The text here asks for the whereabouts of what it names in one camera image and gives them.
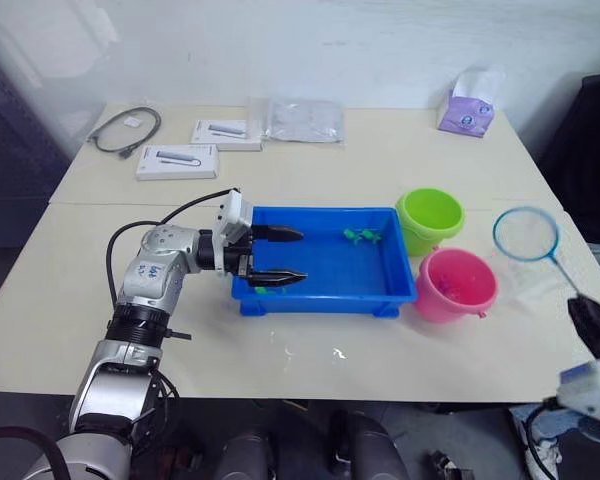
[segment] robotic arm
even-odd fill
[[[252,213],[252,205],[231,191],[212,230],[165,224],[144,235],[71,406],[70,434],[57,443],[72,480],[127,479],[132,452],[153,435],[150,417],[168,396],[157,370],[162,341],[191,338],[167,326],[185,275],[215,270],[252,286],[283,286],[306,277],[292,270],[253,269],[254,241],[295,241],[303,235],[285,226],[252,225]],[[46,457],[24,477],[51,479]]]

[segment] white wall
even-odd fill
[[[540,151],[600,73],[600,0],[0,0],[0,66],[71,155],[107,101],[426,107],[492,64]]]

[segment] white sticker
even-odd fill
[[[136,117],[127,117],[123,123],[127,127],[138,128],[142,124],[142,120]]]

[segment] gray floor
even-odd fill
[[[0,250],[0,284],[18,250]],[[58,438],[66,431],[70,397],[0,393],[0,426],[24,425]],[[436,477],[428,464],[433,450],[447,453],[477,480],[526,478],[517,439],[506,410],[435,414],[419,406],[386,402],[311,402],[307,411],[281,401],[186,399],[181,434],[191,445],[204,445],[197,472],[178,479],[209,478],[222,445],[241,429],[260,425],[271,431],[280,449],[280,479],[331,479],[325,470],[324,449],[330,415],[337,409],[363,411],[380,421],[402,456],[413,480]],[[565,460],[561,479],[600,479],[600,447],[574,432],[561,438]],[[0,479],[16,480],[38,456],[18,440],[0,440]],[[154,479],[152,459],[136,464],[133,478]]]

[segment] green bucket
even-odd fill
[[[464,225],[464,209],[442,190],[421,188],[405,193],[396,204],[402,236],[410,256],[426,255]]]

